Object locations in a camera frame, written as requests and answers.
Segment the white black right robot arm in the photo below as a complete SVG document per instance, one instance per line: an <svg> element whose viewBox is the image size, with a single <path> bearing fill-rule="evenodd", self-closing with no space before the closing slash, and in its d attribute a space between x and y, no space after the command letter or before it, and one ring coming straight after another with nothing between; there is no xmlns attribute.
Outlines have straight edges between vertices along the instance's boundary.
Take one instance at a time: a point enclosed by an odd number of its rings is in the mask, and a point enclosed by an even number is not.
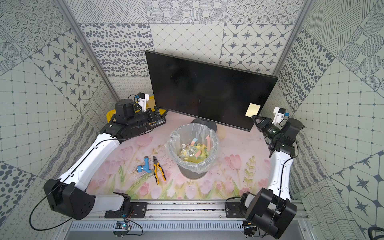
<svg viewBox="0 0 384 240"><path fill-rule="evenodd" d="M289 179L292 163L298 156L294 146L296 136L305 126L293 118L288 118L281 129L270 118L253 116L252 119L270 141L271 169L267 187L257 194L242 195L239 212L265 235L279 239L297 213L297 206L291 203Z"/></svg>

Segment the yellow sticky note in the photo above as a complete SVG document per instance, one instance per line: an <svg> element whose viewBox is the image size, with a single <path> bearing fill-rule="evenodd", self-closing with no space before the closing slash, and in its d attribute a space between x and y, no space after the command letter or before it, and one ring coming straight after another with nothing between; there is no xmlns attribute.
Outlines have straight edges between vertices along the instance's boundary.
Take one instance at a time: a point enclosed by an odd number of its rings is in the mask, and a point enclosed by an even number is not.
<svg viewBox="0 0 384 240"><path fill-rule="evenodd" d="M252 116L257 116L261 106L257 104L250 103L246 111L245 116L251 118Z"/></svg>

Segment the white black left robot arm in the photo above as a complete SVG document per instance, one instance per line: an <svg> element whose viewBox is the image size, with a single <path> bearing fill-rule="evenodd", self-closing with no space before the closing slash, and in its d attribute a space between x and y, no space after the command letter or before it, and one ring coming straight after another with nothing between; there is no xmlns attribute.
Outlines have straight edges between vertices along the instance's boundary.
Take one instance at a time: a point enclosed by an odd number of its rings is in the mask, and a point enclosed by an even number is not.
<svg viewBox="0 0 384 240"><path fill-rule="evenodd" d="M50 179L45 183L44 191L52 211L74 220L82 220L98 212L105 212L109 218L124 218L130 214L129 195L117 192L90 195L86 190L93 175L121 143L166 123L168 109L157 106L147 109L146 104L147 101L140 97L118 101L115 113L91 147L58 179Z"/></svg>

